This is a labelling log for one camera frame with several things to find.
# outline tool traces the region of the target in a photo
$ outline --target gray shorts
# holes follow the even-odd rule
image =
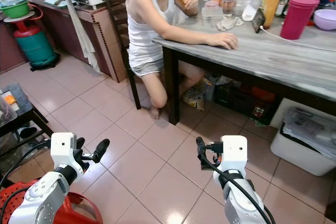
[[[148,62],[148,63],[132,68],[132,71],[138,77],[141,77],[141,76],[144,76],[150,73],[159,73],[162,70],[163,70],[163,59],[160,59],[154,62]]]

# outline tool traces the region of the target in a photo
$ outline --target chair backrest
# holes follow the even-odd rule
[[[117,34],[123,62],[126,68],[129,69],[130,66],[127,49],[129,47],[130,40],[128,36],[127,11],[125,5],[126,0],[105,1],[110,12],[110,17],[114,25],[115,33]]]

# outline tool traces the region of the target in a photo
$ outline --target smartphone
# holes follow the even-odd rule
[[[252,25],[253,25],[254,31],[256,31],[256,33],[260,32],[260,30],[261,30],[260,26],[263,26],[265,21],[266,21],[266,18],[264,16],[264,12],[263,12],[263,10],[261,10],[259,8],[256,15],[254,16],[254,18],[252,20]]]

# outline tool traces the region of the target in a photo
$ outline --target bare foot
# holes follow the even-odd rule
[[[158,108],[152,106],[150,111],[149,111],[149,115],[151,115],[152,119],[159,119],[160,110]]]

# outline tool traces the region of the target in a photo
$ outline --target white tank top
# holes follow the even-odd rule
[[[164,12],[160,10],[156,0],[152,1],[161,16],[169,24],[172,24],[174,18],[174,0],[168,0],[168,8]],[[152,39],[159,35],[148,24],[137,23],[129,14],[128,34],[130,37],[129,62],[131,68],[162,59],[162,46],[152,42]]]

